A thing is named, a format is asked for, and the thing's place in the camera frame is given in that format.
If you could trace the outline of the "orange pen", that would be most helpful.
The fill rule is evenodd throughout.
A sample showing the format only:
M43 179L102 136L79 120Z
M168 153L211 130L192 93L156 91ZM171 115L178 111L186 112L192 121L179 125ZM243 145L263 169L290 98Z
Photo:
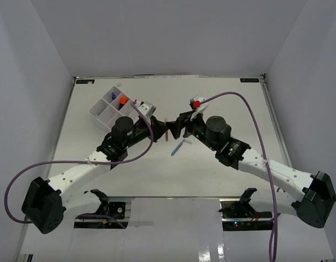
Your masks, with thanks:
M167 123L168 119L167 118L164 118L164 122L165 124ZM165 132L165 141L168 142L169 141L169 130L167 130Z

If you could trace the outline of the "light blue pen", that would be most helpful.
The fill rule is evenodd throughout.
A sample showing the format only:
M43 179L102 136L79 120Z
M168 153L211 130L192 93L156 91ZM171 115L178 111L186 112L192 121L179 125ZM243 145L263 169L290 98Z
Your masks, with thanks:
M184 144L184 140L182 140L177 146L176 148L171 152L171 156L174 156L176 154L176 152L181 148L181 146Z

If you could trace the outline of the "orange cap black highlighter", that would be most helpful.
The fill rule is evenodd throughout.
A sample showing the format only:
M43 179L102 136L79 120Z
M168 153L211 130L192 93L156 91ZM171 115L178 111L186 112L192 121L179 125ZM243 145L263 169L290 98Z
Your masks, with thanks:
M119 109L123 108L128 102L128 98L126 96L122 96L119 101Z

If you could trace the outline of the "white divided organizer box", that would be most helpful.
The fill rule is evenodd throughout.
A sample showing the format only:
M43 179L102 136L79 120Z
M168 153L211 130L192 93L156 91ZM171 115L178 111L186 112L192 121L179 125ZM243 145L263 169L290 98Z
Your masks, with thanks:
M116 98L111 98L111 93L116 94ZM126 105L119 109L119 101L122 96L128 98ZM89 110L89 114L93 117L96 125L104 131L109 132L115 125L117 119L122 116L128 116L135 121L138 113L131 106L132 100L123 93L118 87L111 87Z

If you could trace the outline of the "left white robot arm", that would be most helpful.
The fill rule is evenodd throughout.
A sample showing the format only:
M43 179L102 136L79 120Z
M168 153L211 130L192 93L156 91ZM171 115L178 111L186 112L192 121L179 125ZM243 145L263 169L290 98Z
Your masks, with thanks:
M94 178L124 163L128 148L146 138L156 142L167 130L166 123L154 116L137 121L127 116L118 118L88 159L46 180L35 178L29 185L22 212L42 234L55 230L67 216L106 216L109 211L106 194L97 189L78 196L75 193Z

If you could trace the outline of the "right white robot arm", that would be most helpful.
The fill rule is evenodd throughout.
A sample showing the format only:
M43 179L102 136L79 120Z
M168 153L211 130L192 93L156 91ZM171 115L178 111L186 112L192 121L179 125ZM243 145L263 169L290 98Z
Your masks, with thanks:
M258 212L274 211L298 217L304 223L323 228L336 202L336 193L330 176L302 172L275 160L266 160L254 148L231 135L231 127L221 116L206 121L202 114L181 113L173 122L167 122L174 138L194 136L210 150L224 166L255 175L279 187L281 192L261 193L247 189L240 201L240 212L251 218Z

